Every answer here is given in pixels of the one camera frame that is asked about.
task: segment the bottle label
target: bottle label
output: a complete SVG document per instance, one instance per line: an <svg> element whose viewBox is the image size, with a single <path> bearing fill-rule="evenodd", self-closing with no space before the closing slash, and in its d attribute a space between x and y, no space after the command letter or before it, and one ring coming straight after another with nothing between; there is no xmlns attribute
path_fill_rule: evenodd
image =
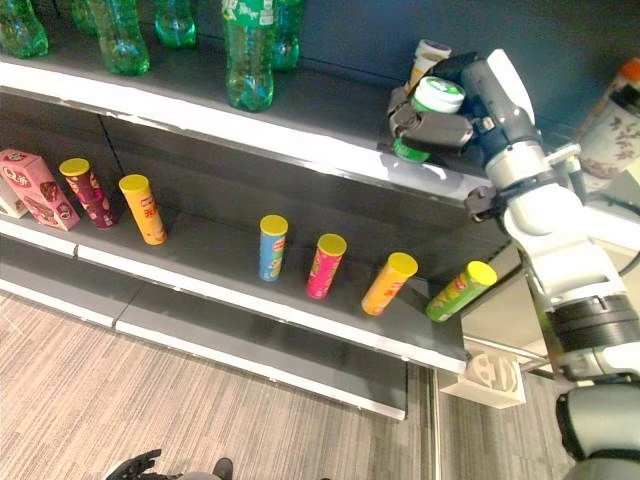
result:
<svg viewBox="0 0 640 480"><path fill-rule="evenodd" d="M274 0L223 0L222 16L226 21L243 27L273 25Z"/></svg>

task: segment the yellow lid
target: yellow lid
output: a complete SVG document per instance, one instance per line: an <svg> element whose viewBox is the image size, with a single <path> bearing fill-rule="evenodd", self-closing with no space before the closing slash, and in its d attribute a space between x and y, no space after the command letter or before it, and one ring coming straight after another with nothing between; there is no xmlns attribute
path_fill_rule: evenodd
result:
<svg viewBox="0 0 640 480"><path fill-rule="evenodd" d="M77 177L89 171L89 162L84 158L70 158L60 164L59 170L65 177Z"/></svg>
<svg viewBox="0 0 640 480"><path fill-rule="evenodd" d="M134 173L133 175L122 177L118 185L120 185L122 193L141 192L149 188L149 179L144 175Z"/></svg>
<svg viewBox="0 0 640 480"><path fill-rule="evenodd" d="M418 262L411 255L402 252L394 252L387 260L389 266L405 277L411 277L418 271Z"/></svg>
<svg viewBox="0 0 640 480"><path fill-rule="evenodd" d="M491 286L498 280L496 271L484 262L474 260L467 265L467 272L474 282L484 286Z"/></svg>
<svg viewBox="0 0 640 480"><path fill-rule="evenodd" d="M318 248L332 257L339 257L347 251L347 242L340 235L325 233L318 239Z"/></svg>
<svg viewBox="0 0 640 480"><path fill-rule="evenodd" d="M287 233L289 224L280 215L267 215L260 220L260 230L262 233L271 236L279 236Z"/></svg>

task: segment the blue chip can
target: blue chip can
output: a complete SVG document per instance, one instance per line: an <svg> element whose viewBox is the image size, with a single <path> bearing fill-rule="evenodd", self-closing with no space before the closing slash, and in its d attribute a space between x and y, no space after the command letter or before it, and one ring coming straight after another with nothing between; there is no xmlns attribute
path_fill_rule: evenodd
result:
<svg viewBox="0 0 640 480"><path fill-rule="evenodd" d="M280 276L287 221L279 215L267 215L260 221L260 278L273 282Z"/></svg>

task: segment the dark gray shelf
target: dark gray shelf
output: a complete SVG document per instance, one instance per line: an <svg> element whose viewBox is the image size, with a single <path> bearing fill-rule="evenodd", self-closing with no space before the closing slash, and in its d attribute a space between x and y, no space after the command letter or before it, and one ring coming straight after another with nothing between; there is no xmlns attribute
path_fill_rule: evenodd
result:
<svg viewBox="0 0 640 480"><path fill-rule="evenodd" d="M152 67L132 78L110 74L97 40L69 21L44 23L50 54L29 60L0 54L0 89L458 205L487 183L378 152L388 89L301 69L277 74L273 106L249 114L228 105L224 53L206 39L198 49L170 51L144 29Z"/></svg>
<svg viewBox="0 0 640 480"><path fill-rule="evenodd" d="M112 327L143 282L0 239L0 289Z"/></svg>
<svg viewBox="0 0 640 480"><path fill-rule="evenodd" d="M71 232L37 225L32 219L0 220L0 231L7 230L3 224L20 225L42 232L45 239L77 244L81 260L403 360L456 373L464 370L460 324L434 323L422 313L428 298L425 282L407 285L381 316L369 317L360 308L375 276L369 265L345 259L328 297L316 301L304 292L312 249L289 246L281 278L267 283L257 275L257 231L245 232L173 210L161 210L161 215L169 238L159 246L142 241L128 212L110 230L97 230L83 218Z"/></svg>
<svg viewBox="0 0 640 480"><path fill-rule="evenodd" d="M145 286L116 330L397 420L405 417L405 362L242 310Z"/></svg>

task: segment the green chip can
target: green chip can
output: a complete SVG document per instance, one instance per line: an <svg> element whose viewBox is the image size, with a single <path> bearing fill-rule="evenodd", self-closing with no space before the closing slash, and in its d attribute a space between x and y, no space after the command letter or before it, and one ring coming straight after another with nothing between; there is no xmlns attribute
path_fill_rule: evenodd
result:
<svg viewBox="0 0 640 480"><path fill-rule="evenodd" d="M489 265L469 262L467 268L432 299L426 314L434 322L444 322L496 283L498 275Z"/></svg>

